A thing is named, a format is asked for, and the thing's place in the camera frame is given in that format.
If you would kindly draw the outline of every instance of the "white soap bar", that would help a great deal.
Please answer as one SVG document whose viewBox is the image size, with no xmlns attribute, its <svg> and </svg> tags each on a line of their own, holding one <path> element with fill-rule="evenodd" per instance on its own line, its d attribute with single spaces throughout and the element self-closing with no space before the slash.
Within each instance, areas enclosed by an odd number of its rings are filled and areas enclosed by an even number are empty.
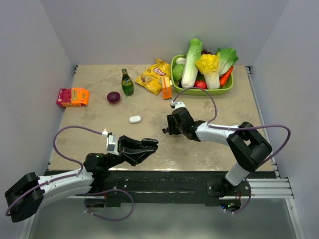
<svg viewBox="0 0 319 239">
<path fill-rule="evenodd" d="M 142 117 L 140 116 L 132 116 L 129 118 L 130 123 L 139 123 L 142 121 Z"/>
</svg>

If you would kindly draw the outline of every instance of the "red tomato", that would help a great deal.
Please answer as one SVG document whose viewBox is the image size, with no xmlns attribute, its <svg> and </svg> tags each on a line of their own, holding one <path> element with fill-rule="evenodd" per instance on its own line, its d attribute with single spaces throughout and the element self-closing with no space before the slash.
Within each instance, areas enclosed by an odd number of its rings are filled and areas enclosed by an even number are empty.
<svg viewBox="0 0 319 239">
<path fill-rule="evenodd" d="M 202 88 L 202 89 L 207 89 L 206 82 L 205 82 L 205 81 L 202 81 L 202 80 L 195 81 L 194 86 L 195 86 L 195 87 Z"/>
</svg>

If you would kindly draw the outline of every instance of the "potato chip bag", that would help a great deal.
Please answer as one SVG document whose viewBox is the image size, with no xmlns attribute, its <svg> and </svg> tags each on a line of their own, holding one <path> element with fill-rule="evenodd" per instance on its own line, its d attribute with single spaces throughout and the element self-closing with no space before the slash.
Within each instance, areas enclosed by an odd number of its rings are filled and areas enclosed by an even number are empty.
<svg viewBox="0 0 319 239">
<path fill-rule="evenodd" d="M 156 58 L 155 64 L 150 66 L 139 77 L 137 77 L 135 82 L 158 95 L 161 91 L 162 77 L 169 77 L 169 79 L 171 79 L 170 64 L 159 58 Z"/>
</svg>

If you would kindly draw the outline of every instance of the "green glass bottle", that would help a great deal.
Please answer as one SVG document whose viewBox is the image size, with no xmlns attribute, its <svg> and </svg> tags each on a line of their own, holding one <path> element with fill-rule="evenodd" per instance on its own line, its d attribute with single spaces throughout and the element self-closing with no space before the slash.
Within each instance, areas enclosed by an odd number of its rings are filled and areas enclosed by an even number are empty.
<svg viewBox="0 0 319 239">
<path fill-rule="evenodd" d="M 126 96 L 131 96 L 134 93 L 134 85 L 132 79 L 128 75 L 127 69 L 122 69 L 122 89 Z"/>
</svg>

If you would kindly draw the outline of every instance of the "lettuce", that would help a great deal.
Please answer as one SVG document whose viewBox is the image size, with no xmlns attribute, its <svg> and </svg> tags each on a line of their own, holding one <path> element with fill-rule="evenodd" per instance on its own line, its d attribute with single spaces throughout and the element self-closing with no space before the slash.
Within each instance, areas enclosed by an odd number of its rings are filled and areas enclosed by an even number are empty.
<svg viewBox="0 0 319 239">
<path fill-rule="evenodd" d="M 219 55 L 219 53 L 217 55 L 204 54 L 196 61 L 196 66 L 204 75 L 208 89 L 218 89 L 220 86 L 218 76 Z"/>
<path fill-rule="evenodd" d="M 184 71 L 184 65 L 183 64 L 177 64 L 172 72 L 174 81 L 180 81 L 183 76 Z"/>
<path fill-rule="evenodd" d="M 232 49 L 231 47 L 228 47 L 227 49 L 217 49 L 218 53 L 220 52 L 220 58 L 219 58 L 219 76 L 224 75 L 229 68 L 236 63 L 238 60 L 238 57 L 236 55 L 236 50 Z"/>
</svg>

